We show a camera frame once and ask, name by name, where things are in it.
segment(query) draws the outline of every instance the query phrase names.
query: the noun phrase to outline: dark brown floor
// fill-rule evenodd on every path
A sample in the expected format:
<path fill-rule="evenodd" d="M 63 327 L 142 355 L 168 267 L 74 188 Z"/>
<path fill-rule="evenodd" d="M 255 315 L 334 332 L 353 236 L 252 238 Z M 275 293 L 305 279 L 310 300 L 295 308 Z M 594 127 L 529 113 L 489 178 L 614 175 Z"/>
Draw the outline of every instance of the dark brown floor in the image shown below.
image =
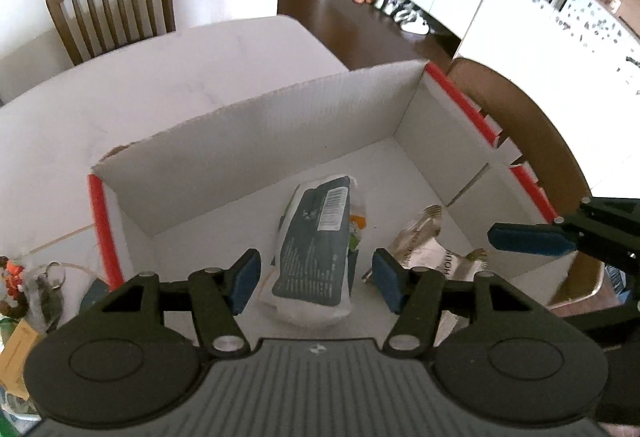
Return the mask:
<path fill-rule="evenodd" d="M 455 36 L 406 33 L 373 6 L 353 0 L 278 0 L 278 13 L 299 21 L 350 70 L 426 58 L 446 71 L 459 43 Z"/>

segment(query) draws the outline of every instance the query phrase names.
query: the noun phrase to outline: table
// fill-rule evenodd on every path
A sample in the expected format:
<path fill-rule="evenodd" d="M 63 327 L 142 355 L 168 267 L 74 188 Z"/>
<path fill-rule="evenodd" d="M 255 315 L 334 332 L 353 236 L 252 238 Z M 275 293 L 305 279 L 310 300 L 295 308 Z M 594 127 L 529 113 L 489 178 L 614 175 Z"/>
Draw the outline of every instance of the table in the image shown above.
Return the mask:
<path fill-rule="evenodd" d="M 0 254 L 93 224 L 86 176 L 111 148 L 346 67 L 285 16 L 177 31 L 70 69 L 0 108 Z"/>

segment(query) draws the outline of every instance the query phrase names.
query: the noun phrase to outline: sticker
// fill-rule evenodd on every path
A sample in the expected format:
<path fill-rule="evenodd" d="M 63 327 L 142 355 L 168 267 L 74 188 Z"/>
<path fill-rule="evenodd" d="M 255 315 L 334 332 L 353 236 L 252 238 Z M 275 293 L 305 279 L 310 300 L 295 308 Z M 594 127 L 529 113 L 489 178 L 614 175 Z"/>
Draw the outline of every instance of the sticker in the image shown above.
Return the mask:
<path fill-rule="evenodd" d="M 327 193 L 318 221 L 318 231 L 339 231 L 344 208 L 347 205 L 349 188 L 340 186 Z"/>

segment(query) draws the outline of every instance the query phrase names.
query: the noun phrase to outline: brown chair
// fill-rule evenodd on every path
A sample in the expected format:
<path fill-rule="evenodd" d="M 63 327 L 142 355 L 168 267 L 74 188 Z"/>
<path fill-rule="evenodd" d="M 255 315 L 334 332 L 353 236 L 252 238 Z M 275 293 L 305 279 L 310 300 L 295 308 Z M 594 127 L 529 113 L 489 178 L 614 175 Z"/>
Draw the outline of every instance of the brown chair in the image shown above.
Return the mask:
<path fill-rule="evenodd" d="M 56 26 L 56 30 L 58 31 L 60 38 L 62 39 L 63 44 L 65 45 L 66 51 L 71 58 L 71 61 L 74 65 L 81 64 L 84 59 L 78 49 L 78 45 L 76 44 L 76 40 L 71 32 L 71 28 L 69 27 L 69 23 L 65 17 L 65 13 L 63 13 L 62 5 L 65 0 L 46 0 L 47 8 L 49 9 L 49 13 L 51 18 L 53 19 L 53 23 Z M 135 26 L 137 29 L 137 35 L 135 32 L 132 34 L 131 32 L 131 24 L 129 22 L 130 16 L 127 16 L 127 6 L 125 4 L 125 0 L 116 0 L 116 8 L 118 14 L 116 19 L 114 20 L 114 14 L 111 10 L 111 5 L 109 0 L 101 0 L 102 6 L 98 8 L 96 6 L 95 0 L 86 0 L 87 8 L 89 11 L 89 16 L 91 18 L 91 23 L 93 25 L 93 30 L 95 34 L 93 35 L 94 39 L 97 39 L 99 44 L 95 45 L 95 42 L 92 43 L 92 36 L 90 36 L 90 31 L 85 23 L 82 7 L 80 0 L 71 0 L 71 4 L 73 6 L 75 20 L 78 22 L 78 28 L 80 30 L 80 35 L 84 42 L 84 48 L 88 54 L 89 58 L 94 58 L 95 56 L 99 56 L 105 52 L 116 49 L 123 45 L 129 45 L 134 42 L 138 42 L 139 40 L 144 40 L 145 38 L 149 38 L 151 36 L 158 35 L 158 28 L 156 26 L 156 14 L 154 11 L 154 2 L 153 0 L 145 0 L 146 3 L 146 13 L 143 16 L 143 13 L 140 10 L 140 2 L 139 0 L 127 0 L 127 4 L 130 3 L 130 9 L 133 10 L 133 19 L 135 21 Z M 166 32 L 171 32 L 175 30 L 175 19 L 174 19 L 174 5 L 172 0 L 160 0 L 162 5 L 162 16 L 164 17 L 164 30 Z M 100 20 L 98 19 L 98 12 L 104 14 L 103 23 L 107 24 L 107 32 L 109 36 L 105 34 L 103 27 L 100 24 Z M 150 35 L 145 35 L 145 27 L 143 21 L 150 26 Z M 120 37 L 118 37 L 118 30 L 121 31 Z"/>
<path fill-rule="evenodd" d="M 510 138 L 538 177 L 556 212 L 573 212 L 591 192 L 574 154 L 556 127 L 532 99 L 514 83 L 478 62 L 457 58 L 449 68 L 450 80 L 503 129 L 500 140 Z M 564 304 L 595 294 L 602 285 L 604 266 L 579 253 L 552 304 Z"/>

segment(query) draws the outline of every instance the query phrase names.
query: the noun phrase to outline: crumpled wrapper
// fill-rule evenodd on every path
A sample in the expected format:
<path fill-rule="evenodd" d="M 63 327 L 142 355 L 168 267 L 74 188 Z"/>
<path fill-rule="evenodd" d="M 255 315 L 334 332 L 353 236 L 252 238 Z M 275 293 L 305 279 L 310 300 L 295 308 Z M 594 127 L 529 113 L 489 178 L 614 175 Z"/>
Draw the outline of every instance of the crumpled wrapper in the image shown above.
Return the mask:
<path fill-rule="evenodd" d="M 447 279 L 472 281 L 478 271 L 487 266 L 487 253 L 484 249 L 475 249 L 466 257 L 449 251 L 436 240 L 442 229 L 442 207 L 429 206 L 417 218 L 409 222 L 398 233 L 388 252 L 407 269 L 412 267 L 429 267 L 440 271 Z M 371 272 L 368 271 L 363 281 L 369 281 Z M 449 336 L 460 321 L 459 316 L 443 311 L 440 325 L 436 334 L 435 345 L 439 345 Z"/>

